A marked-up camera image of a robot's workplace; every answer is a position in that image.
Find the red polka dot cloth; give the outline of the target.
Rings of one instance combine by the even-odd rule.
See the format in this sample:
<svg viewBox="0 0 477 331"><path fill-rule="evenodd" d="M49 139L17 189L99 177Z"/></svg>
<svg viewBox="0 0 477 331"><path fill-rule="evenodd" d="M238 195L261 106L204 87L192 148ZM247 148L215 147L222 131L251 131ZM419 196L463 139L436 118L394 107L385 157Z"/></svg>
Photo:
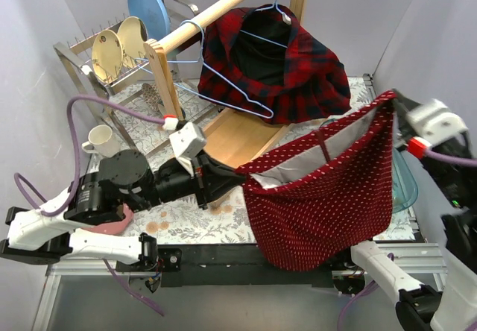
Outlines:
<svg viewBox="0 0 477 331"><path fill-rule="evenodd" d="M309 271L388 228L393 211L393 90L238 167L258 248Z"/></svg>

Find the red plaid skirt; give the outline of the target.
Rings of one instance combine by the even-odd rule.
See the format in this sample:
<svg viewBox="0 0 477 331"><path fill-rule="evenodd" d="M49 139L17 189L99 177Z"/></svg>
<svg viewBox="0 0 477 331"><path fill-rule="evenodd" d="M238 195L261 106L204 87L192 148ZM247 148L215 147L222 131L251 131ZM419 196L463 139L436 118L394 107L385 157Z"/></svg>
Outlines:
<svg viewBox="0 0 477 331"><path fill-rule="evenodd" d="M213 41L225 44L246 25L239 25L239 19L252 9L235 8L212 23ZM227 58L248 79L259 83L253 91L278 108L280 124L342 115L350 109L351 92L343 63L301 25L289 52L242 37Z"/></svg>

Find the light blue wire hanger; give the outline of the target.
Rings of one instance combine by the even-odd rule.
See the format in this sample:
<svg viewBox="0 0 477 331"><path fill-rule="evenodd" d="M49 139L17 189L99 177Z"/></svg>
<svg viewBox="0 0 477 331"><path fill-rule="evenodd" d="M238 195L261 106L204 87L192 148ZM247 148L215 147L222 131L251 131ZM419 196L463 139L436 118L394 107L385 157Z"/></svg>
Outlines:
<svg viewBox="0 0 477 331"><path fill-rule="evenodd" d="M239 33L260 43L286 49L288 43L282 35L286 34L291 23L291 17L280 8L279 0L274 0L268 6L256 8Z"/></svg>

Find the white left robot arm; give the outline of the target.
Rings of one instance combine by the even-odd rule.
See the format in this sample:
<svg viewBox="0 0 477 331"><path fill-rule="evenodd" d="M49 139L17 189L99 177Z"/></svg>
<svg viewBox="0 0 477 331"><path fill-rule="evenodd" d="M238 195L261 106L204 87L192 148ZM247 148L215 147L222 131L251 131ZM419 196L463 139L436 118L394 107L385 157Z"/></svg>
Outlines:
<svg viewBox="0 0 477 331"><path fill-rule="evenodd" d="M73 256L111 259L140 271L158 267L154 237L120 237L91 232L101 224L126 219L126 210L142 212L194 195L206 209L245 177L200 151L187 171L175 158L156 171L146 157L124 150L100 161L97 172L88 173L57 197L37 209L11 207L9 227L1 241L1 257L29 265L52 265Z"/></svg>

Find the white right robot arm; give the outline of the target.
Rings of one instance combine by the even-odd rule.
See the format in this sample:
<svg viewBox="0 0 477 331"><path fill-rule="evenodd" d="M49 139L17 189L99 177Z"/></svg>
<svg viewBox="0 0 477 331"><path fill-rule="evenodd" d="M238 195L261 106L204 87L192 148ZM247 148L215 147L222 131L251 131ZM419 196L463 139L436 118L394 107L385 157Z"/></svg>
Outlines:
<svg viewBox="0 0 477 331"><path fill-rule="evenodd" d="M346 269L360 267L391 299L404 330L476 329L476 158L464 120L443 102L396 94L400 150L416 157L455 213L442 215L436 244L349 243L337 251Z"/></svg>

